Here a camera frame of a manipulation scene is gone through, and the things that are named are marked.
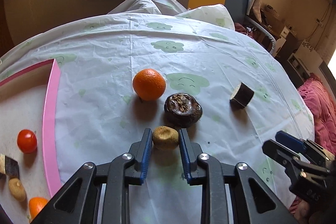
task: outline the brown round object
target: brown round object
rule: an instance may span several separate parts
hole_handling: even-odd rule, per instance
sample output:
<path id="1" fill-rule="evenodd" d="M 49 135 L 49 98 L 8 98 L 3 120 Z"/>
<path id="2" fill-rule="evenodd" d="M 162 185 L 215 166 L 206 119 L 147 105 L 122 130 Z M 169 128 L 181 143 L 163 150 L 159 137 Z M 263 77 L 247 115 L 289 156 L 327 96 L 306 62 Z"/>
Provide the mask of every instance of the brown round object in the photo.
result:
<path id="1" fill-rule="evenodd" d="M 179 133 L 170 127 L 157 127 L 153 131 L 152 140 L 160 150 L 173 150 L 179 146 Z"/>
<path id="2" fill-rule="evenodd" d="M 202 116 L 203 110 L 196 99 L 187 93 L 170 95 L 164 105 L 167 120 L 172 124 L 188 128 Z"/>
<path id="3" fill-rule="evenodd" d="M 8 187 L 9 187 L 10 193 L 17 201 L 22 202 L 26 199 L 25 188 L 23 187 L 19 179 L 17 178 L 10 179 L 8 181 Z"/>

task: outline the silver bolt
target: silver bolt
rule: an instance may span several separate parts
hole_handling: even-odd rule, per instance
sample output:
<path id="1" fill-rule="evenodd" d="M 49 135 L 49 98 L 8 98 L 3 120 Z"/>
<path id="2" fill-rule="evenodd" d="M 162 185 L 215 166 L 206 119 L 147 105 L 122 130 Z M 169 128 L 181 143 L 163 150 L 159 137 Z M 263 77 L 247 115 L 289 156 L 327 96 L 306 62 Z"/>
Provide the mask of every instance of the silver bolt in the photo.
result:
<path id="1" fill-rule="evenodd" d="M 200 160 L 208 160 L 210 157 L 207 153 L 202 153 L 198 155 Z"/>
<path id="2" fill-rule="evenodd" d="M 93 168 L 93 163 L 92 162 L 87 162 L 83 165 L 83 168 L 88 170 Z"/>
<path id="3" fill-rule="evenodd" d="M 238 168 L 240 169 L 240 170 L 246 170 L 247 169 L 247 164 L 246 163 L 244 163 L 244 162 L 240 162 L 240 163 L 238 163 Z"/>
<path id="4" fill-rule="evenodd" d="M 123 159 L 124 160 L 130 160 L 131 158 L 133 158 L 133 155 L 130 153 L 125 153 L 123 154 Z"/>

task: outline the pink blanket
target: pink blanket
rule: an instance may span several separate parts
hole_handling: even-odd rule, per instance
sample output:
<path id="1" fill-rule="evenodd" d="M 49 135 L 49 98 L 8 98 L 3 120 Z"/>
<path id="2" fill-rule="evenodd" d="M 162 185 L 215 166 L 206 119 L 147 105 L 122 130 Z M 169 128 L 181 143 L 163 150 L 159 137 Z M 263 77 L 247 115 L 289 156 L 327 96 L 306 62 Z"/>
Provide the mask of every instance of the pink blanket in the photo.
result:
<path id="1" fill-rule="evenodd" d="M 336 105 L 323 86 L 321 79 L 310 74 L 310 78 L 298 88 L 306 106 L 314 116 L 315 142 L 334 155 L 336 154 Z M 294 214 L 301 199 L 296 197 L 289 208 Z"/>

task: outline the orange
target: orange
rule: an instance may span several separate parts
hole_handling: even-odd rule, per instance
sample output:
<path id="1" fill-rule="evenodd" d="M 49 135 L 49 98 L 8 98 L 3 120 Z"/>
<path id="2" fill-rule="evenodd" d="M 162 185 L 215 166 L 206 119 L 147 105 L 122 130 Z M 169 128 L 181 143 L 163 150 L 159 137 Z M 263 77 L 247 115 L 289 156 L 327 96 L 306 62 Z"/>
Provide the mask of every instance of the orange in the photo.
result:
<path id="1" fill-rule="evenodd" d="M 161 97 L 166 89 L 166 81 L 154 69 L 143 69 L 133 78 L 133 88 L 144 101 L 153 101 Z"/>
<path id="2" fill-rule="evenodd" d="M 42 211 L 44 206 L 48 203 L 45 198 L 35 197 L 29 200 L 29 212 L 32 219 L 34 219 L 37 214 Z"/>

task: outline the tomato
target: tomato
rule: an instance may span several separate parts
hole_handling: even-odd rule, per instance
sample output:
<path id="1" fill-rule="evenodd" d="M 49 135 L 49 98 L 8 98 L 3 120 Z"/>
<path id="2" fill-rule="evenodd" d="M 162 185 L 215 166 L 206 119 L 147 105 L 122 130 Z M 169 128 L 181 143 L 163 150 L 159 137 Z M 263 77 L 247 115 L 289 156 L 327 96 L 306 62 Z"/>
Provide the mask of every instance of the tomato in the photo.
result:
<path id="1" fill-rule="evenodd" d="M 33 153 L 37 148 L 36 136 L 33 131 L 28 129 L 19 132 L 16 142 L 19 149 L 25 154 Z"/>

